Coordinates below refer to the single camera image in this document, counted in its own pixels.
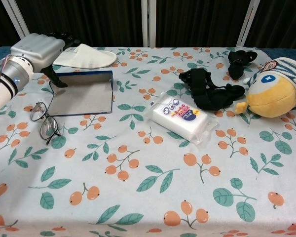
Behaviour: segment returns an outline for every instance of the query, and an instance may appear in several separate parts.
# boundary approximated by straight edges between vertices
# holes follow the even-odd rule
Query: robotic arm
[[[30,34],[11,48],[0,62],[0,108],[11,100],[32,78],[44,73],[57,87],[67,87],[53,70],[54,60],[74,43],[72,36],[51,33]]]

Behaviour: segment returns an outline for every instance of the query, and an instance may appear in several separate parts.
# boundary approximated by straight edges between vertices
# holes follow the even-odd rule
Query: floral tablecloth
[[[144,116],[161,92],[193,103],[178,78],[190,68],[241,84],[227,56],[242,48],[99,49],[118,56],[99,69],[113,71],[113,113],[55,117],[62,136],[46,145],[30,120],[52,99],[42,74],[0,110],[0,237],[296,235],[296,111],[207,112],[219,127],[201,147]],[[258,53],[244,77],[270,60],[243,49]]]

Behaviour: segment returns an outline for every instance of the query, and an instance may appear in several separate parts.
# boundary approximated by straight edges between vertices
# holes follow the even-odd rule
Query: black fabric
[[[30,33],[67,32],[89,46],[143,46],[139,0],[16,0]]]
[[[203,68],[180,73],[179,78],[188,84],[192,98],[202,110],[216,111],[228,107],[245,93],[245,88],[240,85],[227,84],[220,87],[214,85],[211,73]]]
[[[239,50],[237,52],[229,52],[228,59],[230,66],[228,67],[228,72],[231,78],[234,80],[241,78],[244,66],[255,60],[257,56],[258,54],[252,51],[246,52],[244,50]]]
[[[250,0],[157,0],[156,47],[234,47]]]
[[[296,0],[261,0],[245,46],[296,48]]]
[[[12,46],[20,40],[12,21],[0,1],[0,47]]]

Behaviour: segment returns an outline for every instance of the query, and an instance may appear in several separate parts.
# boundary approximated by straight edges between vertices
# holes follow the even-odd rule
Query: yellow stuffed toy
[[[249,86],[247,102],[236,105],[236,114],[248,109],[267,118],[296,109],[296,61],[277,58],[244,80]]]

